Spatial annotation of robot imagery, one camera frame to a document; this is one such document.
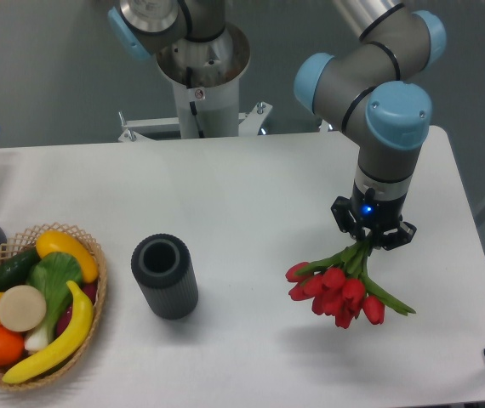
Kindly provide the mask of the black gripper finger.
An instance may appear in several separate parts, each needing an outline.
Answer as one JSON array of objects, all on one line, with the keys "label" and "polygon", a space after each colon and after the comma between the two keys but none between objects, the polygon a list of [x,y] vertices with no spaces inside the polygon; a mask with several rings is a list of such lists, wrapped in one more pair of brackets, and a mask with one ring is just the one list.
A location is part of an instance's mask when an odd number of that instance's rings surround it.
[{"label": "black gripper finger", "polygon": [[338,196],[331,206],[331,212],[341,232],[348,233],[352,239],[364,238],[362,220],[348,198]]},{"label": "black gripper finger", "polygon": [[416,231],[413,224],[401,221],[396,228],[381,231],[374,240],[374,248],[390,251],[405,246],[412,241]]}]

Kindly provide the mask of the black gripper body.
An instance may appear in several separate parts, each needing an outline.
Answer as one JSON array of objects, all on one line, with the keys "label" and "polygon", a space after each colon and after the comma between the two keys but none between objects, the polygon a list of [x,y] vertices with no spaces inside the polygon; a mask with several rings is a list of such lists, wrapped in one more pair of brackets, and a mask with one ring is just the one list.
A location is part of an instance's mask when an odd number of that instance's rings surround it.
[{"label": "black gripper body", "polygon": [[350,199],[352,236],[396,235],[402,229],[402,209],[407,192],[394,190],[394,184],[367,186],[354,182]]}]

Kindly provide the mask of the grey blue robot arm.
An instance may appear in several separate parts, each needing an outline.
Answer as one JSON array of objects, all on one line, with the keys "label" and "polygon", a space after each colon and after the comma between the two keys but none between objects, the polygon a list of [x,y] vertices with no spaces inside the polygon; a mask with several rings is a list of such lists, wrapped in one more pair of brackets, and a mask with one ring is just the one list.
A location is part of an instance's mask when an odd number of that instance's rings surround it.
[{"label": "grey blue robot arm", "polygon": [[[341,59],[313,54],[294,95],[359,148],[351,196],[331,207],[339,229],[391,250],[414,237],[402,207],[432,114],[429,95],[410,78],[442,55],[446,32],[434,14],[401,1],[335,6],[361,45]],[[183,138],[238,135],[239,79],[250,52],[224,2],[117,1],[107,18],[122,46],[138,60],[154,58],[171,82]]]}]

